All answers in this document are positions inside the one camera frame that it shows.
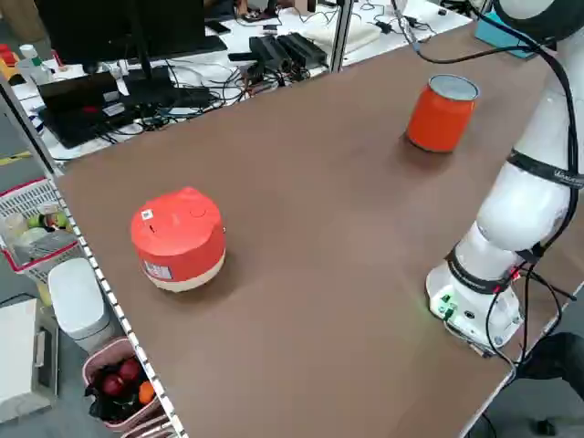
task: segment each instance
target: white sticker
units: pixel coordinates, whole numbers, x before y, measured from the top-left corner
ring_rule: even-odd
[[[172,279],[171,270],[167,266],[153,265],[152,263],[148,263],[146,260],[144,260],[144,266],[151,276],[155,276],[163,280]]]
[[[53,214],[59,210],[57,201],[48,201],[46,203],[42,203],[37,208],[38,212],[41,214]]]
[[[142,221],[147,221],[148,219],[152,219],[152,217],[154,217],[154,213],[152,212],[151,209],[144,210],[143,212],[141,212],[141,215]]]
[[[103,99],[106,102],[112,102],[113,100],[118,100],[120,98],[120,92],[115,90],[115,91],[110,91],[108,93],[103,93]]]
[[[126,107],[124,107],[124,104],[119,102],[104,108],[103,112],[105,112],[108,115],[108,117],[112,117],[115,116],[116,114],[124,112],[125,109]]]

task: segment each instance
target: red rice cooker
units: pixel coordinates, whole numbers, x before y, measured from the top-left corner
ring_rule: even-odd
[[[199,287],[225,260],[225,235],[215,203],[192,187],[148,201],[132,217],[131,241],[144,274],[172,292]]]

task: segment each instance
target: white desk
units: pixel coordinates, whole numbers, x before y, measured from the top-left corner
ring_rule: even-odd
[[[370,9],[365,6],[364,0],[360,0],[354,5],[353,12],[355,15],[352,16],[352,20],[369,22],[372,23],[376,20],[389,22],[393,19],[393,15],[390,14],[391,8],[389,7],[390,0],[380,0],[379,2],[371,2],[375,7]],[[430,25],[433,31],[440,34],[442,32],[454,29],[459,26],[463,26],[470,22],[470,19],[465,16],[459,16],[456,13],[448,12],[446,16],[438,15],[439,6],[427,2],[426,0],[410,0],[408,6],[406,7],[404,13],[407,16],[413,16],[417,18],[420,22],[427,23]],[[325,7],[323,5],[318,6],[317,12],[332,12],[334,9]],[[290,32],[298,32],[302,34],[311,28],[322,28],[323,26],[331,26],[334,28],[337,23],[338,14],[335,15],[334,19],[327,24],[327,19],[322,14],[311,17],[306,23],[303,23],[298,16],[298,13],[294,9],[285,9],[280,12],[279,15],[281,26],[278,27],[278,34],[284,35]],[[214,52],[203,55],[196,55],[191,57],[182,57],[171,59],[170,62],[173,66],[176,66],[173,70],[177,75],[180,82],[190,84],[190,85],[211,85],[209,80],[213,81],[225,81],[229,75],[234,71],[234,69],[244,63],[233,63],[229,61],[227,54],[234,52],[247,52],[249,51],[249,37],[261,36],[262,26],[265,24],[278,24],[277,19],[263,21],[257,24],[247,24],[243,21],[234,20],[224,23],[229,27],[232,32],[227,35],[221,36],[221,39],[225,42],[228,50],[223,52]],[[418,38],[431,37],[433,32],[427,31],[415,31]],[[380,38],[376,41],[369,43],[367,46],[361,47],[354,52],[348,53],[345,56],[345,65],[354,64],[360,62],[363,59],[378,56],[379,54],[389,52],[398,47],[403,47],[407,44],[407,41],[402,35],[396,33],[389,33],[388,35],[381,34]],[[47,64],[52,68],[57,69],[54,61],[48,61]],[[158,61],[153,63],[154,66],[164,65],[164,61]],[[320,73],[326,71],[324,68],[313,68],[310,71],[311,76],[316,76]],[[65,72],[57,72],[56,79],[60,78],[76,78],[82,76],[83,70],[81,66],[70,66]],[[118,86],[122,93],[126,93],[127,90],[123,81],[118,81]],[[16,88],[16,96],[21,99],[21,103],[25,110],[34,112],[43,106],[42,99],[34,93],[31,92],[30,88],[23,88],[22,86]],[[236,96],[237,91],[234,89],[228,89],[225,92],[227,98]],[[174,114],[180,114],[179,109],[172,111]],[[141,130],[137,125],[132,125],[123,128],[125,132],[139,132]],[[110,134],[116,141],[120,143],[124,142],[129,136],[122,136],[116,134]],[[56,160],[73,160],[79,158],[83,155],[99,151],[101,149],[111,146],[108,141],[103,139],[95,139],[93,141],[88,141],[87,143],[81,144],[76,148],[67,149],[55,138],[55,136],[49,130],[45,130],[42,136],[43,142],[46,144],[49,152]]]

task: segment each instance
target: pink bin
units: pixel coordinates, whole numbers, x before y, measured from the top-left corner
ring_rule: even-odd
[[[88,387],[91,382],[91,376],[100,368],[117,363],[127,358],[136,356],[134,348],[131,346],[128,338],[114,339],[111,343],[90,356],[83,365],[83,381]],[[148,420],[161,407],[158,397],[154,397],[150,403],[134,413],[125,422],[103,422],[108,429],[113,432],[128,432],[136,425]]]

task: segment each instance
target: computer monitor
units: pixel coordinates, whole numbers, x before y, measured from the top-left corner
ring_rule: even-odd
[[[205,21],[228,21],[236,19],[234,0],[213,0],[204,7]]]
[[[65,64],[138,57],[138,43],[143,43],[152,60],[227,49],[217,36],[204,34],[203,0],[35,3],[51,46]],[[141,28],[141,38],[135,25]]]

